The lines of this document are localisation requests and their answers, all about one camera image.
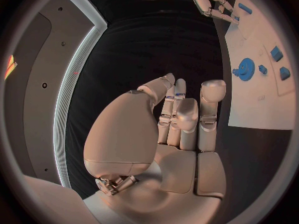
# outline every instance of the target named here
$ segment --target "blue object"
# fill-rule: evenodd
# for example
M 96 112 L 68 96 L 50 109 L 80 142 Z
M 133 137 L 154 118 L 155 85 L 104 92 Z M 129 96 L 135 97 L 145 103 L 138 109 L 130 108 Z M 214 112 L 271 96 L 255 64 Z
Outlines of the blue object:
M 255 65 L 253 60 L 245 58 L 239 65 L 239 77 L 242 81 L 248 81 L 253 77 Z
M 271 55 L 275 61 L 279 61 L 283 58 L 283 53 L 277 46 L 273 48 L 273 50 L 271 51 Z
M 280 69 L 280 74 L 281 74 L 281 79 L 282 81 L 286 80 L 287 78 L 289 78 L 291 76 L 290 71 L 288 70 L 288 68 L 282 66 Z
M 244 11 L 248 12 L 249 14 L 252 14 L 252 10 L 249 7 L 246 7 L 244 4 L 239 3 L 239 8 L 243 9 Z
M 239 77 L 239 70 L 238 69 L 233 69 L 233 74 L 237 77 Z
M 259 71 L 262 72 L 264 75 L 268 72 L 267 68 L 263 65 L 259 66 Z

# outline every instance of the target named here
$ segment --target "orange light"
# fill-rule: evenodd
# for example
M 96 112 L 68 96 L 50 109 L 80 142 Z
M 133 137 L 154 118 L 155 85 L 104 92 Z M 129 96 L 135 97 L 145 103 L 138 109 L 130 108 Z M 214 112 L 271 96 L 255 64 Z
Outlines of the orange light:
M 13 55 L 10 56 L 9 61 L 8 61 L 8 65 L 7 65 L 7 70 L 5 73 L 5 80 L 6 78 L 10 75 L 10 73 L 16 68 L 17 63 L 14 62 L 14 58 Z

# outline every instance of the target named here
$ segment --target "blue gear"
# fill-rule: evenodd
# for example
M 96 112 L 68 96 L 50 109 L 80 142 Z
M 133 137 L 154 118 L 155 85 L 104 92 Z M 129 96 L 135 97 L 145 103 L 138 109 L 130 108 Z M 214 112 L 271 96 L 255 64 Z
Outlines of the blue gear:
M 245 58 L 243 61 L 241 61 L 239 65 L 239 77 L 242 81 L 248 81 L 250 80 L 255 71 L 255 65 L 253 60 L 249 58 Z

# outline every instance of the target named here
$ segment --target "blue cube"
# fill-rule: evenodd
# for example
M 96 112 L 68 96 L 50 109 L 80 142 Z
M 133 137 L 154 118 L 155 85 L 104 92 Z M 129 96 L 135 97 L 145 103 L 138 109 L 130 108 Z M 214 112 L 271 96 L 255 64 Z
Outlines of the blue cube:
M 271 55 L 275 61 L 279 61 L 283 58 L 283 53 L 277 46 L 273 48 L 273 50 L 271 51 Z
M 282 66 L 279 69 L 279 71 L 280 71 L 280 74 L 281 74 L 282 81 L 286 80 L 288 77 L 291 76 L 290 71 L 286 67 L 284 67 L 284 66 Z

